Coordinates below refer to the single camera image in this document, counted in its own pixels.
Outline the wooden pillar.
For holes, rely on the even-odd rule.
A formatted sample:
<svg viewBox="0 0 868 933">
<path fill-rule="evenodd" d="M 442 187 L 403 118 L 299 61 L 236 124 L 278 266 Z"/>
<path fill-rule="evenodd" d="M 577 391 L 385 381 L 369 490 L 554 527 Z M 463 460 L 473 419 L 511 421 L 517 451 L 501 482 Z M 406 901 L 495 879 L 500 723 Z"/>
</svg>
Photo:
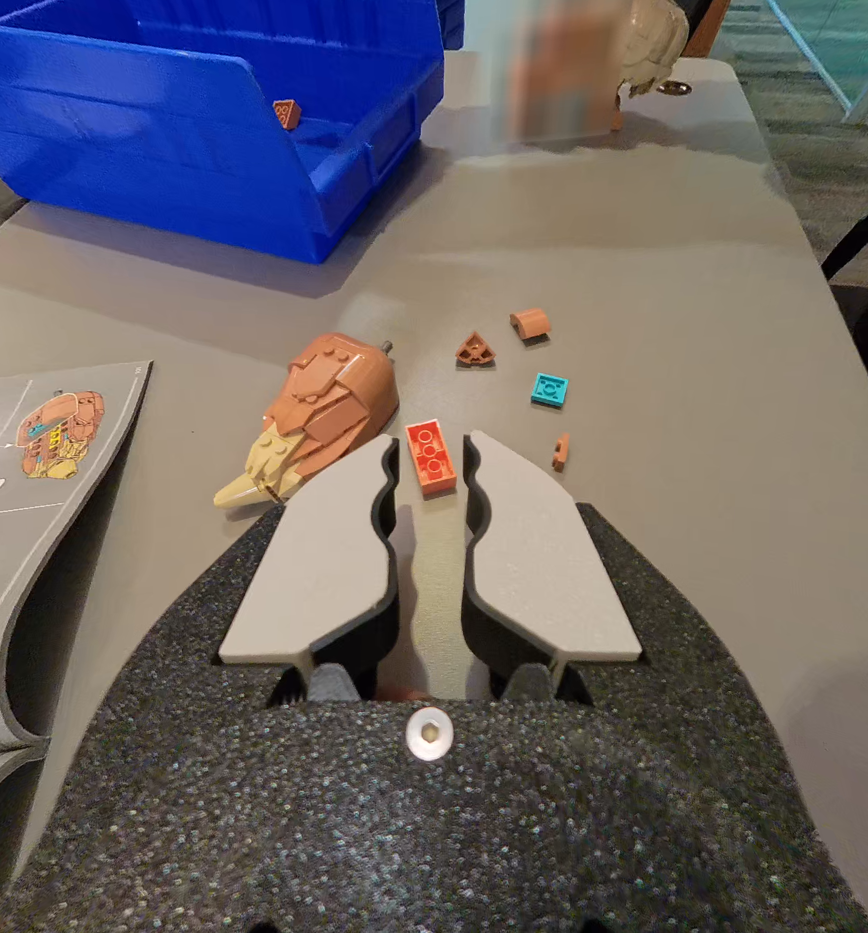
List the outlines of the wooden pillar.
<svg viewBox="0 0 868 933">
<path fill-rule="evenodd" d="M 689 37 L 684 47 L 686 58 L 710 57 L 717 35 L 727 16 L 731 1 L 682 2 L 689 21 Z"/>
</svg>

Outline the brown brick-built model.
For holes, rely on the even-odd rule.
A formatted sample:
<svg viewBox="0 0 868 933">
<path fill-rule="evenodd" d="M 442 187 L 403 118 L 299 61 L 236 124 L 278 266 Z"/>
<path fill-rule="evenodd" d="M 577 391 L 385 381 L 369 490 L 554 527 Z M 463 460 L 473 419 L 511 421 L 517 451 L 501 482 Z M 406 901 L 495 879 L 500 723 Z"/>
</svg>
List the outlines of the brown brick-built model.
<svg viewBox="0 0 868 933">
<path fill-rule="evenodd" d="M 344 333 L 314 339 L 262 416 L 243 472 L 214 496 L 219 509 L 287 502 L 337 460 L 377 437 L 399 407 L 393 344 Z"/>
</svg>

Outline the orange eight-stud brick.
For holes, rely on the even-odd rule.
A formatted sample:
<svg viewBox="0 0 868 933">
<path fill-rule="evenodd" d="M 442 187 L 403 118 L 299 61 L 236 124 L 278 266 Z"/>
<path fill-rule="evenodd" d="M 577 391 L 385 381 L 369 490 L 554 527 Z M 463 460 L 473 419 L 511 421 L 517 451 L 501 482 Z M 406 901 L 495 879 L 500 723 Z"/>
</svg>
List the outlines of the orange eight-stud brick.
<svg viewBox="0 0 868 933">
<path fill-rule="evenodd" d="M 440 421 L 431 419 L 406 425 L 405 434 L 422 495 L 435 496 L 455 490 L 457 475 Z"/>
</svg>

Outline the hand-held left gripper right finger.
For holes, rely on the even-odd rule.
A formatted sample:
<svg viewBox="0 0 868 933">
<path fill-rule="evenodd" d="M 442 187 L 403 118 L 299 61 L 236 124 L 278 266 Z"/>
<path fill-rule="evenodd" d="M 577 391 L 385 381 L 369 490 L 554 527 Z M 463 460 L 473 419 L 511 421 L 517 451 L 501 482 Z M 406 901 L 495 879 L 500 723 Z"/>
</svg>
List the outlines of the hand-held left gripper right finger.
<svg viewBox="0 0 868 933">
<path fill-rule="evenodd" d="M 475 429 L 463 437 L 462 631 L 492 682 L 535 663 L 634 663 L 642 644 L 574 498 L 540 467 Z"/>
</svg>

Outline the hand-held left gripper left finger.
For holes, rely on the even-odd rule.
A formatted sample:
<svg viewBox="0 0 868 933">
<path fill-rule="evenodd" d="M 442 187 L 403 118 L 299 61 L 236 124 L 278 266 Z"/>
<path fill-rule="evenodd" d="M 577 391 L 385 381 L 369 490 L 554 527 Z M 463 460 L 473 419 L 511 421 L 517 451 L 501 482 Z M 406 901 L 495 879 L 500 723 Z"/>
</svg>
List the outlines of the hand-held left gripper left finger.
<svg viewBox="0 0 868 933">
<path fill-rule="evenodd" d="M 218 648 L 227 665 L 278 663 L 307 678 L 335 663 L 375 682 L 399 636 L 399 442 L 380 435 L 285 507 Z"/>
</svg>

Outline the grey instruction booklet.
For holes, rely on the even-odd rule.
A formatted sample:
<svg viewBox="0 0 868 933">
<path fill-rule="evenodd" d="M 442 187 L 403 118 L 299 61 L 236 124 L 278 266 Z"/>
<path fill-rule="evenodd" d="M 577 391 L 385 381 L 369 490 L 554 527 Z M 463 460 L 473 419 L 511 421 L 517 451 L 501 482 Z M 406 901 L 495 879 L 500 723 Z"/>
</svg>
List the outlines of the grey instruction booklet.
<svg viewBox="0 0 868 933">
<path fill-rule="evenodd" d="M 67 531 L 136 422 L 150 360 L 0 377 L 0 784 L 48 747 L 50 674 L 17 626 Z"/>
</svg>

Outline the blue plastic bin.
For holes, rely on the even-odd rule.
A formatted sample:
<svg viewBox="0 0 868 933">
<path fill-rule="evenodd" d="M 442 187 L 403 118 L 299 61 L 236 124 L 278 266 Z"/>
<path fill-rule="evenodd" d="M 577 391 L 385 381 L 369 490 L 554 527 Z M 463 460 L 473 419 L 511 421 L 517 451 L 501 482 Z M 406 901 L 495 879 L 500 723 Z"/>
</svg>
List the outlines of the blue plastic bin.
<svg viewBox="0 0 868 933">
<path fill-rule="evenodd" d="M 319 264 L 419 141 L 444 52 L 433 1 L 0 2 L 0 178 Z"/>
</svg>

